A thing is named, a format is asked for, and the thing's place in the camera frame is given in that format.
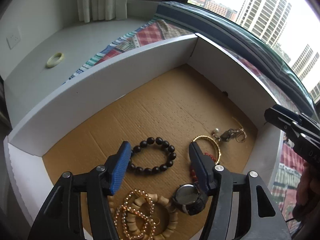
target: bracelet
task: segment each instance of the bracelet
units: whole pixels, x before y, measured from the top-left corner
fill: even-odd
[[[214,163],[217,161],[217,159],[214,156],[212,156],[211,154],[209,154],[209,153],[204,153],[204,155],[209,156]],[[190,165],[190,176],[191,176],[192,181],[194,183],[198,182],[198,178],[196,176],[196,172],[195,172],[195,170],[193,169],[193,167],[191,165]]]
[[[150,207],[150,215],[149,216],[146,216],[145,214],[143,214],[142,212],[140,212],[138,210],[140,208],[140,206],[137,206],[137,205],[135,205],[133,207],[128,206],[128,201],[134,195],[137,195],[139,197],[139,198],[135,199],[135,202],[137,200],[141,200],[141,199],[143,199],[144,202],[148,202],[149,207]],[[120,212],[122,210],[123,213],[122,213],[122,217],[121,217],[121,222],[122,222],[123,232],[124,232],[125,236],[127,238],[129,238],[130,240],[139,239],[139,238],[143,238],[143,240],[152,240],[154,237],[154,233],[156,231],[156,223],[152,219],[154,206],[155,206],[155,204],[153,203],[151,197],[149,197],[148,194],[146,194],[144,191],[136,190],[136,189],[134,191],[131,191],[127,195],[127,197],[124,199],[123,205],[119,206],[116,210],[116,214],[115,214],[115,218],[114,218],[115,227],[117,228],[118,217],[119,217]],[[136,216],[142,218],[145,221],[143,228],[142,228],[142,231],[140,231],[140,229],[138,229],[138,227],[135,223]],[[148,224],[151,225],[151,232],[150,232],[149,236],[146,235]],[[129,228],[129,231],[132,231],[133,236],[131,236],[129,234],[128,228]]]
[[[221,158],[221,151],[220,151],[220,147],[219,147],[219,144],[218,142],[216,142],[216,140],[214,140],[213,138],[209,137],[209,136],[206,136],[206,135],[199,135],[197,137],[195,137],[192,142],[195,142],[196,140],[198,139],[204,139],[204,140],[207,140],[209,141],[215,148],[216,148],[216,151],[217,151],[217,155],[218,155],[218,159],[216,159],[214,156],[208,154],[208,153],[204,153],[204,155],[207,155],[209,156],[212,161],[217,165],[219,164],[220,162],[220,158]],[[192,168],[192,166],[190,166],[190,176],[192,178],[192,181],[194,183],[198,182],[198,178],[196,176],[196,173],[195,173],[195,170]]]
[[[151,144],[154,144],[154,142],[156,142],[157,145],[161,145],[161,149],[169,153],[167,162],[160,166],[155,166],[152,169],[151,168],[143,169],[142,167],[139,167],[139,166],[136,167],[136,165],[132,163],[132,157],[136,153],[141,152],[142,148],[146,148],[148,144],[151,145]],[[142,174],[150,175],[150,174],[157,174],[161,171],[166,171],[169,167],[173,166],[173,160],[177,157],[174,151],[175,151],[174,146],[170,145],[168,141],[164,141],[160,137],[157,137],[156,139],[154,139],[153,137],[149,137],[146,141],[141,141],[139,145],[136,145],[131,150],[131,158],[129,160],[127,170],[134,171],[138,175],[142,175]]]
[[[137,195],[138,198],[136,198],[131,204],[131,206],[128,207],[128,201],[134,195]],[[140,207],[146,202],[150,206],[149,216],[146,216],[139,211]],[[154,235],[154,232],[156,230],[157,224],[155,223],[155,218],[152,218],[155,203],[158,203],[164,206],[164,208],[169,213],[169,223],[167,228],[162,233],[156,236]],[[149,193],[146,194],[144,191],[136,190],[136,189],[134,191],[131,191],[129,195],[125,198],[124,204],[119,206],[116,211],[115,225],[117,225],[117,220],[120,215],[121,209],[124,211],[121,219],[124,234],[130,240],[138,239],[138,238],[141,238],[142,240],[164,240],[165,238],[170,237],[170,235],[174,232],[178,224],[178,212],[176,211],[176,207],[173,205],[172,201],[163,196],[158,197],[157,194],[149,194]],[[136,225],[137,216],[145,220],[145,224],[142,228],[142,231],[140,231],[140,229],[138,229]],[[147,228],[148,222],[151,225],[151,232],[149,235],[146,234],[146,228]],[[129,228],[129,231],[131,231],[134,236],[131,236],[129,234],[128,228]]]

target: jewelry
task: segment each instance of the jewelry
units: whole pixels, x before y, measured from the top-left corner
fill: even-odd
[[[161,149],[164,151],[168,152],[168,158],[167,158],[167,162],[158,166],[151,168],[145,168],[143,169],[142,167],[136,167],[136,165],[134,165],[132,163],[132,157],[136,154],[141,152],[142,148],[146,148],[151,144],[154,144],[154,142],[156,142],[157,145],[161,145]],[[128,164],[128,168],[127,170],[129,171],[134,171],[136,174],[138,175],[150,175],[150,174],[157,174],[161,171],[166,171],[168,169],[168,167],[173,166],[173,160],[177,157],[177,154],[174,152],[175,148],[173,145],[170,145],[168,141],[164,141],[162,138],[157,137],[156,139],[154,139],[153,137],[149,137],[146,141],[141,141],[139,145],[136,145],[132,150],[131,150],[131,158]]]
[[[111,214],[114,214],[115,213],[114,196],[107,196],[107,197],[108,197],[110,212]]]
[[[233,120],[235,120],[241,128],[239,129],[229,129],[227,131],[225,131],[224,133],[222,133],[222,135],[218,136],[218,132],[219,130],[216,128],[215,131],[213,131],[212,136],[216,138],[216,140],[218,141],[224,141],[224,142],[228,142],[230,141],[230,139],[236,139],[237,142],[242,143],[245,141],[245,139],[247,138],[247,134],[244,131],[244,128],[242,127],[242,125],[240,124],[240,122],[235,119],[234,117],[232,117]]]
[[[193,216],[204,210],[208,196],[197,184],[184,184],[173,194],[172,201],[180,211]]]
[[[221,158],[221,151],[220,151],[220,147],[218,144],[219,141],[217,142],[217,140],[214,140],[211,137],[206,136],[206,135],[199,135],[196,138],[194,138],[191,142],[195,142],[198,139],[204,139],[204,140],[207,140],[210,143],[212,143],[212,145],[213,145],[213,147],[215,147],[217,155],[218,155],[217,161],[215,161],[215,164],[218,165],[220,163],[220,158]]]
[[[132,203],[132,206],[135,205],[137,208],[133,208],[132,206],[131,207],[128,206],[128,201],[134,195],[139,196],[139,198],[135,199],[135,201],[134,201],[135,203],[138,203],[138,204],[141,203],[141,205],[142,205],[142,203],[148,202],[149,207],[150,207],[150,215],[149,216],[146,216],[145,214],[140,212],[138,210],[140,208],[140,206],[135,205],[134,203]],[[134,191],[131,191],[127,195],[127,197],[124,199],[124,203],[121,206],[119,206],[116,210],[115,219],[114,219],[114,224],[115,224],[116,228],[117,228],[118,217],[120,215],[120,212],[122,211],[121,222],[122,222],[122,226],[123,226],[123,232],[127,238],[129,238],[130,240],[139,239],[139,238],[143,238],[144,240],[152,240],[154,237],[154,232],[156,231],[156,223],[152,219],[152,214],[154,212],[154,206],[155,205],[154,205],[151,197],[149,197],[149,195],[146,194],[144,191],[136,190],[136,189]],[[145,224],[143,225],[142,231],[140,231],[138,229],[138,227],[135,223],[136,216],[145,220]],[[151,232],[150,232],[149,236],[146,235],[148,224],[151,225]],[[133,232],[132,233],[133,236],[131,236],[129,234],[128,228],[129,228],[129,231]]]
[[[214,162],[216,165],[218,165],[219,162],[220,162],[220,157],[221,157],[221,151],[220,151],[220,147],[219,147],[219,144],[218,144],[220,141],[219,141],[217,138],[214,140],[213,138],[211,138],[211,137],[209,137],[209,136],[199,135],[199,136],[197,136],[196,138],[194,138],[194,139],[192,140],[192,142],[195,142],[195,141],[198,140],[198,139],[205,139],[205,140],[207,140],[207,141],[209,141],[209,142],[212,143],[212,145],[215,147],[215,149],[216,149],[216,151],[217,151],[217,153],[218,153],[218,159],[215,158],[214,156],[208,154],[208,153],[204,153],[204,155],[209,156],[209,157],[213,160],[213,162]],[[193,169],[193,167],[192,167],[191,165],[190,165],[190,176],[191,176],[192,181],[193,181],[194,183],[198,182],[198,178],[197,178],[197,176],[196,176],[196,172],[195,172],[195,170]]]
[[[209,154],[209,153],[204,153],[204,155],[209,156],[214,163],[217,161],[217,159],[216,159],[213,155],[211,155],[211,154]],[[191,176],[192,181],[193,181],[194,183],[198,182],[198,178],[197,178],[197,176],[196,176],[196,172],[195,172],[195,170],[192,168],[192,166],[190,166],[190,176]]]
[[[178,212],[176,211],[176,207],[173,205],[172,201],[170,201],[169,199],[165,198],[164,196],[159,196],[157,194],[149,194],[147,193],[147,195],[151,198],[151,201],[153,203],[158,203],[162,206],[164,206],[164,208],[168,211],[169,213],[169,223],[167,228],[160,233],[159,235],[153,236],[154,240],[164,240],[165,238],[170,237],[170,235],[174,232],[174,230],[177,227],[178,224]],[[140,208],[143,205],[143,200],[141,197],[135,199],[134,203],[132,204],[132,206],[134,206],[136,209]]]

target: gold bangle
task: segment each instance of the gold bangle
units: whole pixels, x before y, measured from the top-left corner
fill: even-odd
[[[220,151],[219,144],[214,139],[212,139],[211,137],[206,136],[206,135],[199,135],[199,136],[195,137],[191,142],[195,142],[198,139],[207,140],[216,148],[216,151],[218,152],[218,158],[217,158],[217,161],[215,162],[215,164],[218,165],[220,163],[220,158],[221,158],[221,151]]]

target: high-rise building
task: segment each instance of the high-rise building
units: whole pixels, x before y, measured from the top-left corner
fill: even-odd
[[[315,103],[320,100],[320,65],[317,62],[319,57],[319,53],[314,52],[310,45],[307,44],[291,66],[291,69],[305,85]]]
[[[217,13],[231,21],[234,21],[237,15],[237,11],[230,9],[229,7],[224,6],[223,4],[216,3],[212,0],[205,0],[204,8],[214,13]]]
[[[273,48],[285,28],[290,10],[287,0],[244,0],[236,23]]]
[[[315,103],[320,100],[320,81],[309,93]]]
[[[313,57],[313,59],[308,64],[308,66],[305,69],[303,69],[303,72],[301,71],[302,74],[299,76],[299,78],[301,80],[303,80],[308,75],[308,73],[314,67],[314,65],[315,65],[315,63],[317,62],[318,59],[319,59],[319,53],[317,52],[316,55]]]
[[[274,47],[273,50],[287,63],[291,61],[291,58],[286,54],[283,49],[281,48],[281,44],[277,43]]]
[[[319,53],[317,52],[314,56],[313,49],[307,44],[304,50],[301,52],[298,59],[294,62],[291,69],[294,73],[303,80],[310,70],[313,68],[315,63],[319,58]]]

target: red plaid fabric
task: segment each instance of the red plaid fabric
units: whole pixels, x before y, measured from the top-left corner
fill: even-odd
[[[102,57],[95,65],[97,65],[97,64],[99,64],[99,63],[101,63],[101,62],[103,62],[103,61],[105,61],[105,60],[107,60],[109,58],[115,57],[115,56],[117,56],[119,54],[121,54],[121,52],[113,49],[113,50],[109,51],[108,54],[106,54],[104,57]]]
[[[154,23],[138,32],[137,37],[141,46],[164,40],[161,29],[157,23]]]
[[[297,155],[290,146],[286,143],[282,146],[282,154],[280,162],[283,163],[285,166],[292,168],[302,174],[304,167],[303,162],[304,160]]]

